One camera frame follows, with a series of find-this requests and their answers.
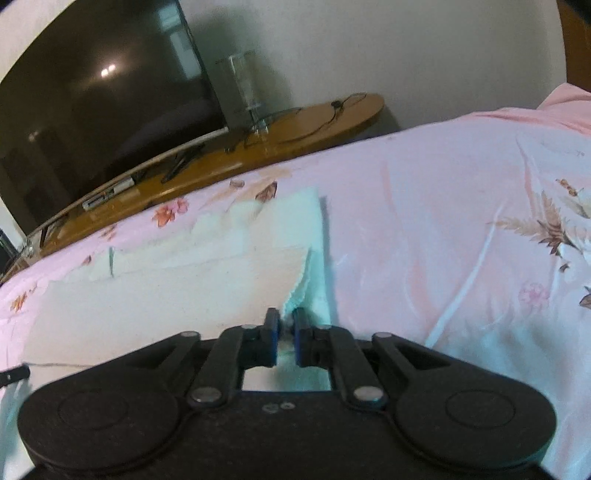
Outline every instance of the electronic device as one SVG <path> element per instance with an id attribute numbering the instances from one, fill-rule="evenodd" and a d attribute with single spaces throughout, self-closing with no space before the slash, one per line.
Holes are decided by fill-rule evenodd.
<path id="1" fill-rule="evenodd" d="M 134 179 L 128 177 L 117 182 L 111 188 L 108 188 L 104 192 L 99 193 L 98 195 L 92 197 L 91 199 L 82 202 L 82 208 L 85 211 L 92 210 L 95 207 L 98 207 L 101 203 L 105 203 L 107 200 L 113 198 L 118 193 L 121 193 L 124 190 L 130 189 L 135 185 Z"/>
<path id="2" fill-rule="evenodd" d="M 328 370 L 331 391 L 241 390 L 277 362 L 274 309 L 216 340 L 182 332 L 33 392 L 26 479 L 551 480 L 556 414 L 535 389 L 390 333 L 293 319 L 297 364 Z"/>
<path id="3" fill-rule="evenodd" d="M 76 0 L 0 82 L 0 105 L 0 194 L 26 234 L 228 131 L 176 0 Z"/>

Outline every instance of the television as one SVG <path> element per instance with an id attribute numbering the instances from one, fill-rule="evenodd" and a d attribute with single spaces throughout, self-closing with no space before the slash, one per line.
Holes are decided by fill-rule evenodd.
<path id="1" fill-rule="evenodd" d="M 0 82 L 0 196 L 29 234 L 227 131 L 176 0 L 76 0 Z"/>

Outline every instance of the white towel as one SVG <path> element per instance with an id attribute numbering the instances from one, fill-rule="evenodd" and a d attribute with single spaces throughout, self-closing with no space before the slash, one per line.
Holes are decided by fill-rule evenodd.
<path id="1" fill-rule="evenodd" d="M 23 359 L 95 365 L 184 330 L 217 338 L 282 310 L 304 280 L 307 250 L 149 269 L 94 282 L 52 283 Z"/>
<path id="2" fill-rule="evenodd" d="M 215 338 L 230 326 L 262 323 L 269 307 L 286 316 L 305 306 L 316 322 L 330 323 L 322 212 L 313 189 L 264 205 L 237 203 L 203 215 L 191 231 L 107 252 L 96 263 L 100 268 L 81 267 L 50 284 L 24 361 L 95 365 L 183 330 Z M 88 280 L 81 280 L 84 271 Z M 286 365 L 292 360 L 292 349 L 281 352 L 287 383 L 277 371 L 249 371 L 246 388 L 327 388 L 325 375 L 298 372 Z"/>

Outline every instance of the bed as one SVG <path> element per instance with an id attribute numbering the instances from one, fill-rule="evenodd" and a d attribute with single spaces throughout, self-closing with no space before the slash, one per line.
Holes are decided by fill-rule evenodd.
<path id="1" fill-rule="evenodd" d="M 112 225 L 0 290 L 0 370 L 18 365 L 44 292 L 109 248 L 164 239 L 240 200 L 314 186 L 331 322 L 388 331 L 542 391 L 558 415 L 543 466 L 591 473 L 591 94 L 473 113 L 223 181 Z M 3 392 L 0 428 L 19 398 Z M 0 470 L 16 478 L 4 445 Z"/>

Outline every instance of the black cable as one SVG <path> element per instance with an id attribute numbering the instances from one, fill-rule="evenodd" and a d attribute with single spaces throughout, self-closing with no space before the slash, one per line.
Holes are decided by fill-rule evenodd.
<path id="1" fill-rule="evenodd" d="M 362 100 L 364 100 L 367 97 L 367 93 L 363 92 L 363 93 L 352 93 L 351 95 L 349 95 L 345 100 L 341 101 L 341 100 L 335 100 L 334 102 L 332 102 L 330 105 L 333 108 L 333 116 L 330 118 L 330 120 L 324 122 L 322 125 L 320 125 L 318 128 L 316 128 L 315 130 L 313 130 L 312 132 L 308 132 L 305 135 L 302 135 L 300 137 L 296 137 L 296 138 L 290 138 L 289 140 L 284 140 L 281 142 L 278 142 L 279 144 L 284 144 L 284 143 L 290 143 L 290 142 L 295 142 L 298 140 L 303 140 L 305 138 L 308 138 L 316 133 L 318 133 L 320 130 L 322 130 L 324 127 L 330 125 L 332 122 L 334 122 L 336 120 L 336 118 L 339 116 L 339 114 L 341 114 L 345 108 L 350 108 L 353 105 L 356 105 L 357 103 L 361 102 Z M 350 100 L 351 98 L 353 98 L 354 96 L 360 96 L 361 98 L 359 98 L 359 100 L 357 100 L 355 103 L 353 103 L 352 105 L 346 105 L 347 101 Z M 293 110 L 297 110 L 297 112 L 295 113 L 295 115 L 297 115 L 298 113 L 300 113 L 303 108 L 294 108 L 294 109 L 287 109 L 286 111 L 281 111 L 278 114 L 282 114 L 282 113 L 289 113 L 289 111 L 293 111 Z M 254 142 L 249 144 L 248 143 L 248 137 L 246 137 L 244 139 L 244 149 L 247 149 L 248 147 L 252 147 L 254 145 L 258 145 L 264 143 L 263 141 L 258 141 L 258 142 Z"/>

